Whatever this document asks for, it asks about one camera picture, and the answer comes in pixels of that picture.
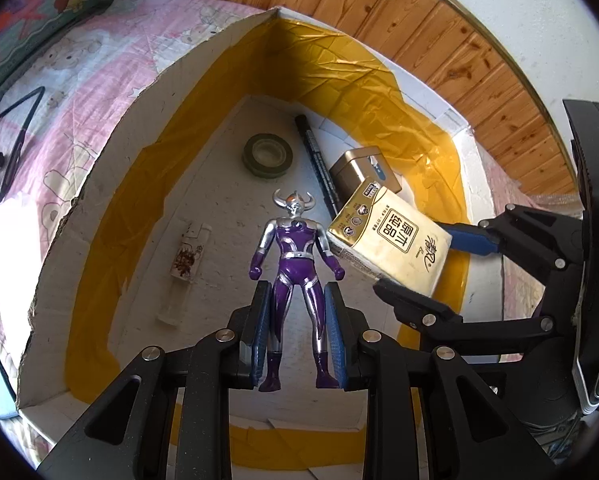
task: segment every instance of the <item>tape roll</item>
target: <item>tape roll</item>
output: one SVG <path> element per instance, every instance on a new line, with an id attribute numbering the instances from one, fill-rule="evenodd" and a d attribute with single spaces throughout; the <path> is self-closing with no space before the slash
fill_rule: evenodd
<path id="1" fill-rule="evenodd" d="M 246 142 L 242 160 L 253 175 L 277 178 L 286 173 L 293 163 L 293 150 L 279 136 L 257 134 Z"/>

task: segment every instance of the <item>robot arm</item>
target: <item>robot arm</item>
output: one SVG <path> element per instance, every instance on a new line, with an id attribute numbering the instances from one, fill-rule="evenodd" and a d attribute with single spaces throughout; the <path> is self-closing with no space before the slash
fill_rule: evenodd
<path id="1" fill-rule="evenodd" d="M 259 280 L 262 275 L 262 264 L 272 241 L 275 240 L 275 229 L 277 228 L 276 220 L 268 220 L 266 227 L 263 229 L 262 238 L 260 239 L 259 245 L 255 254 L 252 255 L 250 260 L 250 270 L 248 275 L 251 280 Z"/>
<path id="2" fill-rule="evenodd" d="M 331 246 L 326 236 L 326 229 L 320 223 L 317 223 L 317 239 L 316 239 L 317 250 L 322 257 L 324 263 L 330 267 L 330 270 L 335 274 L 335 279 L 339 282 L 343 280 L 345 270 L 340 266 L 337 258 L 331 253 Z"/>

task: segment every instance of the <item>silver horned helmet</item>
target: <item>silver horned helmet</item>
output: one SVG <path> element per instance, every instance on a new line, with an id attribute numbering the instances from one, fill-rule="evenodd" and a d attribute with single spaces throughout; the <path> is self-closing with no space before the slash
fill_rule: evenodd
<path id="1" fill-rule="evenodd" d="M 301 198 L 301 195 L 297 191 L 294 191 L 286 198 L 282 198 L 280 192 L 281 189 L 276 190 L 275 193 L 272 194 L 272 199 L 275 200 L 275 203 L 279 207 L 287 209 L 291 218 L 302 216 L 304 211 L 308 211 L 315 207 L 315 197 L 308 191 L 306 193 L 308 195 L 308 200 Z"/>

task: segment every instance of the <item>action figure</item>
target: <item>action figure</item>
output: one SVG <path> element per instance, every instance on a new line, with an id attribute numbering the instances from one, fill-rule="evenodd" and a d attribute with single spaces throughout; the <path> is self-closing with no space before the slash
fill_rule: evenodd
<path id="1" fill-rule="evenodd" d="M 279 270 L 272 286 L 274 305 L 270 312 L 268 332 L 268 375 L 260 386 L 260 392 L 275 392 L 281 388 L 279 383 L 279 363 L 281 362 L 282 334 L 284 319 L 295 285 L 301 287 L 308 315 L 313 322 L 313 355 L 317 366 L 318 388 L 338 388 L 339 383 L 328 372 L 328 337 L 326 334 L 326 303 L 324 291 L 319 283 L 313 260 L 313 245 L 323 261 L 335 274 L 337 281 L 343 280 L 345 271 L 337 258 L 333 256 L 323 225 L 307 218 L 301 218 L 304 211 L 315 206 L 315 199 L 307 193 L 305 202 L 295 191 L 288 198 L 279 195 L 279 189 L 273 193 L 273 200 L 288 210 L 290 217 L 269 220 L 264 228 L 262 239 L 250 261 L 249 276 L 259 280 L 262 275 L 262 263 L 273 240 L 277 240 L 279 251 Z"/>

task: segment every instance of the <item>white cardboard floor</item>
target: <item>white cardboard floor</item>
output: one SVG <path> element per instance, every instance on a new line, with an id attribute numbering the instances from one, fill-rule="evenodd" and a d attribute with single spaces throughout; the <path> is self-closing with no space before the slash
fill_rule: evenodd
<path id="1" fill-rule="evenodd" d="M 205 335 L 225 327 L 234 309 L 249 304 L 256 285 L 248 278 L 252 252 L 266 221 L 283 214 L 271 198 L 276 189 L 281 188 L 282 192 L 288 193 L 295 189 L 300 193 L 310 191 L 318 200 L 317 206 L 307 213 L 307 217 L 325 226 L 330 223 L 326 206 L 321 200 L 319 184 L 293 119 L 294 113 L 288 106 L 284 108 L 266 98 L 246 98 L 226 118 L 186 171 L 182 178 L 185 182 L 180 181 L 177 185 L 186 190 L 183 199 L 175 208 L 170 208 L 170 212 L 168 208 L 165 209 L 165 215 L 170 214 L 169 219 L 164 219 L 167 226 L 163 230 L 153 231 L 153 237 L 142 256 L 144 265 L 138 265 L 133 281 L 118 306 L 109 348 L 117 356 L 121 367 L 149 345 L 161 346 L 166 351 L 191 346 Z M 250 174 L 242 164 L 244 144 L 249 137 L 259 133 L 276 134 L 291 145 L 294 162 L 285 176 L 263 180 Z M 328 166 L 345 150 L 358 146 L 333 124 L 316 130 L 315 135 Z M 461 145 L 458 145 L 458 151 L 460 156 L 465 156 Z M 411 202 L 412 194 L 405 182 L 404 185 L 401 196 Z M 196 282 L 188 296 L 182 324 L 173 328 L 158 321 L 156 314 L 166 301 L 173 280 L 170 264 L 179 248 L 181 236 L 191 221 L 205 222 L 211 225 L 213 232 Z M 262 279 L 274 279 L 277 261 L 278 249 L 274 246 L 263 266 Z M 319 258 L 316 259 L 316 265 L 323 285 L 333 279 L 332 273 Z M 399 323 L 392 309 L 373 294 L 372 280 L 345 263 L 343 265 L 347 275 L 340 282 L 340 287 L 347 306 L 361 310 L 371 328 L 396 336 Z M 497 308 L 493 310 L 492 303 L 484 300 L 501 294 L 500 269 L 500 263 L 498 266 L 496 262 L 479 258 L 471 260 L 473 279 L 469 275 L 467 297 L 470 297 L 465 301 L 465 309 L 470 305 L 475 310 L 476 318 L 486 320 L 484 317 L 498 317 Z M 479 301 L 473 302 L 475 295 Z M 481 312 L 483 308 L 489 308 L 492 312 Z M 470 317 L 470 312 L 463 314 Z M 284 328 L 281 391 L 231 391 L 231 420 L 241 420 L 240 425 L 245 422 L 242 419 L 246 419 L 246 422 L 253 421 L 253 425 L 314 430 L 345 431 L 363 427 L 366 419 L 365 392 L 346 393 L 315 388 L 310 319 L 298 291 L 294 294 Z M 42 434 L 56 442 L 84 409 L 86 404 L 66 393 L 39 406 L 25 408 L 23 415 L 33 425 L 40 427 Z M 359 464 L 304 472 L 265 472 L 234 467 L 233 477 L 238 480 L 336 480 L 361 478 L 361 471 Z"/>

